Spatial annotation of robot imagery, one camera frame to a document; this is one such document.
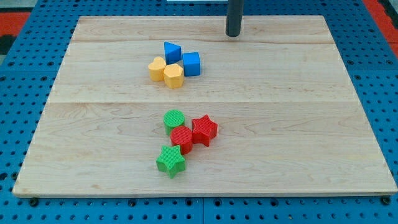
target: black pole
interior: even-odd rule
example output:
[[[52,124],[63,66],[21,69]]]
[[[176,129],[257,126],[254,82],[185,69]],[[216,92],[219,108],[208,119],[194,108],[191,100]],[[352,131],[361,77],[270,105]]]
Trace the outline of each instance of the black pole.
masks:
[[[243,0],[228,0],[226,11],[225,33],[230,37],[236,37],[241,32],[243,15]]]

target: green star block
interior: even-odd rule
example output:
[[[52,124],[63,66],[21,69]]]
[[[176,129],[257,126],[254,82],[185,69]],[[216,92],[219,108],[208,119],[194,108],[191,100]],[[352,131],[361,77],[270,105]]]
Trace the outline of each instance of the green star block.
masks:
[[[162,146],[162,152],[156,159],[159,171],[166,172],[170,179],[185,170],[185,159],[181,156],[180,146]]]
[[[184,125],[185,117],[179,110],[170,110],[164,114],[163,122],[166,134],[169,136],[174,128]]]

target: blue block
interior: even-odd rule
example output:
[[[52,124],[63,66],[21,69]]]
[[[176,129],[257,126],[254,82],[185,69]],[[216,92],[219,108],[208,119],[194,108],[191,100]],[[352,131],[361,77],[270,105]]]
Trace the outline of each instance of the blue block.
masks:
[[[166,58],[166,64],[170,65],[181,60],[181,46],[164,42],[164,55]]]
[[[200,75],[200,57],[198,52],[184,53],[182,61],[184,64],[184,76]]]

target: yellow block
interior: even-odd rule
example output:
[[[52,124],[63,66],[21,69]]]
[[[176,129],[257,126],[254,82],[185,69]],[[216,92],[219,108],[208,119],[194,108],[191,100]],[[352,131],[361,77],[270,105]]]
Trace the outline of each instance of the yellow block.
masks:
[[[163,71],[165,67],[166,61],[162,57],[156,57],[148,65],[150,79],[153,81],[162,81],[164,79]]]
[[[180,88],[184,83],[184,69],[176,63],[166,65],[164,82],[169,88]]]

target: block cluster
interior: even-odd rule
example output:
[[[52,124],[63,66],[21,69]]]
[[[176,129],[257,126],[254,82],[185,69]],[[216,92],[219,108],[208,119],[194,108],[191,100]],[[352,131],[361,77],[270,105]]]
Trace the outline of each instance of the block cluster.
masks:
[[[166,172],[171,179],[185,170],[183,155],[192,151],[194,144],[210,146],[210,141],[217,136],[218,125],[206,114],[192,119],[192,130],[185,126],[185,116],[179,110],[170,110],[164,115],[166,135],[170,136],[172,146],[162,146],[162,152],[156,159],[158,170]]]
[[[198,52],[182,54],[181,46],[164,42],[164,55],[156,57],[148,65],[149,77],[153,81],[164,80],[169,88],[180,88],[184,83],[184,77],[200,75],[200,57]]]

